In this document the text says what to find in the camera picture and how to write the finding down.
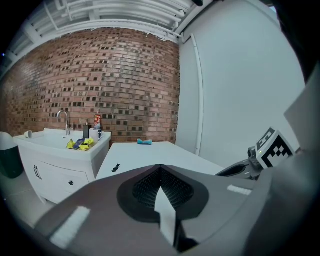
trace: ceiling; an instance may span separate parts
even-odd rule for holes
[[[23,56],[39,45],[75,31],[128,28],[178,41],[181,25],[201,7],[191,0],[46,0],[24,21],[11,41],[0,66],[0,79]]]

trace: cabinet door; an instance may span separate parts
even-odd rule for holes
[[[26,159],[21,155],[22,164],[25,173],[35,191],[43,191],[45,189],[45,181],[39,176],[37,172],[38,161],[34,159]]]

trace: white wall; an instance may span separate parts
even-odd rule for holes
[[[280,130],[294,150],[299,147],[284,112],[305,83],[299,61],[275,15],[258,1],[220,1],[184,32],[185,37],[194,34],[202,67],[200,156],[222,167],[246,159],[248,147],[254,146],[269,126]],[[195,64],[193,51],[185,50],[188,47],[180,45],[180,58]],[[184,78],[190,66],[180,63],[177,145],[187,140],[183,134],[186,124],[198,122],[198,115],[188,115],[193,105],[183,102],[185,91],[198,90],[198,83],[190,84]],[[198,102],[197,95],[192,99]]]

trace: dark green bin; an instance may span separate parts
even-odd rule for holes
[[[12,136],[0,131],[0,172],[10,178],[18,177],[24,171],[19,148]]]

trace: cabinet drawer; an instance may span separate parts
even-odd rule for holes
[[[37,163],[37,172],[50,187],[74,193],[89,183],[85,172],[56,167],[44,162]]]

